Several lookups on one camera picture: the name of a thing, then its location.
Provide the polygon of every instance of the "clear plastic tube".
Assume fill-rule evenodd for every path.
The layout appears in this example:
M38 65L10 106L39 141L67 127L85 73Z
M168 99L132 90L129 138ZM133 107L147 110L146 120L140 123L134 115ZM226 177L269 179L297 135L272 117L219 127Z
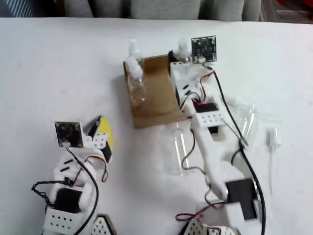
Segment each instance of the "clear plastic tube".
M255 105L247 106L241 111L241 121L239 128L249 146L253 145L259 117Z
M165 125L164 134L161 141L161 147L166 159L166 171L171 175L186 175L189 170L182 168L181 162L187 155L186 149L186 131L184 123L172 123ZM189 161L186 159L183 163L185 168L189 167Z

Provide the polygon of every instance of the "white bottle cap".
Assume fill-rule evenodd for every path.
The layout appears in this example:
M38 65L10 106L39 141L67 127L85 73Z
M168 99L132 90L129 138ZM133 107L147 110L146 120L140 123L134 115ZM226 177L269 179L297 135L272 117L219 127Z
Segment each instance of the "white bottle cap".
M185 38L178 40L178 53L182 58L186 58L191 55L191 50L189 49L187 40Z
M132 77L141 77L143 75L143 71L134 57L128 57L126 63L128 64Z
M136 39L131 39L129 42L129 56L134 57L136 60L139 60L142 58Z

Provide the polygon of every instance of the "white plastic block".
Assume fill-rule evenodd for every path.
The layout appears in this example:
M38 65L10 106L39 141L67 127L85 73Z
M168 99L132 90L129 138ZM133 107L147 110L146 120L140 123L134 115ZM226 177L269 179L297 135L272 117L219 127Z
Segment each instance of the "white plastic block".
M220 111L196 113L196 121L198 122L198 125L201 129L212 126L225 125L222 112Z
M81 224L81 213L73 214L48 208L45 214L45 230L70 235L74 234Z

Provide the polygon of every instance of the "black wire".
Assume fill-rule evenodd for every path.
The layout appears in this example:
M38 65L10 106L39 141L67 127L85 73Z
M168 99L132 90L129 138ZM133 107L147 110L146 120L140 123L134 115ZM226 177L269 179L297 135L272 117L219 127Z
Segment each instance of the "black wire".
M261 207L262 207L262 230L261 230L261 235L264 235L265 234L265 226L266 226L266 208L265 208L265 199L264 199L264 195L263 195L263 192L262 192L262 189L261 189L261 185L260 185L260 182L259 182L259 179L258 177L256 176L248 158L246 157L246 154L245 154L245 151L244 151L244 146L243 144L241 143L241 141L239 140L239 150L240 150L240 153L244 159L244 161L246 162L251 174L252 174L252 177L255 181L255 184L256 184L256 187L259 191L259 195L260 195L260 200L261 200Z
M204 66L207 69L213 70L210 66L205 66L204 64L202 64L202 66ZM232 119L232 121L233 121L233 123L234 123L234 125L235 125L235 127L236 127L236 129L237 129L237 131L239 133L239 135L240 135L240 138L241 138L239 140L239 150L240 150L240 153L241 153L245 163L247 164L247 166L248 166L248 168L249 168L249 170L250 170L250 172L252 174L252 177L253 177L253 179L255 181L256 187L257 187L257 189L259 191L260 200L261 200L261 207L262 207L262 229L261 229L261 235L264 235L265 234L265 227L266 227L266 208L265 208L265 199L264 199L264 196L263 196L262 188L261 188L259 179L256 176L256 174L255 174L255 172L254 172L254 170L253 170L253 168L252 168L248 158L246 157L245 151L244 151L244 146L242 144L242 141L244 141L246 145L247 145L247 142L246 142L245 138L243 137L243 135L242 135L242 133L241 133L241 131L240 131L240 129L239 129L235 119L234 119L234 117L232 116L232 114L231 114L231 112L230 112L230 110L229 110L229 108L227 106L227 103L225 101L225 97L224 97L224 94L223 94L223 91L222 91L222 87L221 87L220 81L219 81L219 79L218 79L218 77L216 75L216 72L213 71L213 73L214 73L217 85L219 86L219 90L220 90L220 93L221 93L221 96L222 96L223 103L224 103L224 105L225 105L225 107L227 109L227 112L228 112L230 118Z
M191 93L188 94L188 96L190 96L191 94L196 94L197 97L198 97L198 101L199 101L199 102L201 101L200 95L199 95L198 93L196 93L196 92L191 92Z
M87 167L77 158L77 156L69 148L67 148L67 152L69 152L74 157L74 159L77 161L77 163L82 167L82 169L84 169L85 172L87 172L87 174L91 178L91 180L92 180L92 182L96 188L96 199L95 199L92 211L91 211L90 215L88 216L88 218L85 220L85 222L82 224L82 226L76 231L76 233L74 233L74 235L78 235L86 227L86 225L89 223L89 221L91 220L91 218L92 218L92 216L96 210L96 207L98 204L98 199L99 199L99 188L98 188L96 180L94 179L94 177L92 176L90 171L87 169Z
M189 93L189 94L186 96L186 98L184 99L184 101L183 101L181 104L184 104L184 103L187 101L187 98L188 98L190 95L192 95L192 94L196 94L197 97L198 97L198 102L201 102L200 95L199 95L198 93L196 93L196 92L191 92L191 93Z
M205 68L207 68L207 69L213 71L215 80L216 80L216 82L217 82L217 85L218 85L219 90L220 90L220 93L221 93L222 101L223 101L223 103L224 103L224 105L225 105L225 107L226 107L226 109L227 109L227 112L228 112L228 114L229 114L231 120L233 121L233 123L234 123L234 125L235 125L235 127L236 127L236 129L237 129L237 131L238 131L238 133L239 133L239 135L240 135L240 138L241 138L241 139L245 142L245 144L248 146L248 143L246 142L245 138L243 137L243 135L242 135L242 133L241 133L241 131L240 131L240 129L239 129L239 127L238 127L238 125L237 125L237 123L236 123L234 117L233 117L233 115L231 114L231 112L230 112L230 110L229 110L229 107L228 107L228 105L227 105L227 103L226 103L226 100L225 100L225 97L224 97L224 93L223 93L223 90L222 90L222 87L221 87L221 84L220 84L220 81L219 81L219 78L217 77L217 74L216 74L215 70L213 70L212 67L210 67L210 66L205 66L204 64L202 64L202 66L204 66Z
M231 163L232 165L234 165L234 159L235 159L235 156L236 156L238 153L240 153L240 149L238 149L238 150L233 154L233 156L231 157L230 163Z
M190 156L190 154L195 150L195 146L196 146L196 139L195 139L195 133L193 130L190 130L191 133L192 133L192 136L193 136L193 144L192 144L192 147L191 147L191 150L189 151L189 153L182 159L181 161L181 167L184 169L184 170L192 170L192 169L197 169L199 171L201 171L201 173L203 175L205 175L205 172L204 170L202 170L200 167L198 166L190 166L190 167L185 167L183 165L183 163L186 161L186 159Z
M37 183L35 183L33 185L33 187L31 188L32 191L34 191L36 194L38 194L39 196L41 196L44 200L46 205L48 205L49 207L53 207L54 204L50 202L49 197L47 196L47 194L45 192L40 192L36 189L36 187L38 185L47 185L47 184L63 184L63 185L67 185L67 186L71 186L72 182L70 181L70 179L63 181L63 180L51 180L51 181L39 181Z

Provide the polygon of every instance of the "brown cardboard stand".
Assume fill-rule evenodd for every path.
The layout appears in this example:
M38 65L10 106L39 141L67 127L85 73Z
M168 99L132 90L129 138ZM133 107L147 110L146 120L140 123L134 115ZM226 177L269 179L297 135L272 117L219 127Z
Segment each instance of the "brown cardboard stand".
M126 62L123 65L128 88ZM147 96L140 107L131 104L134 128L169 124L187 119L177 104L167 66L167 55L145 58L144 76Z

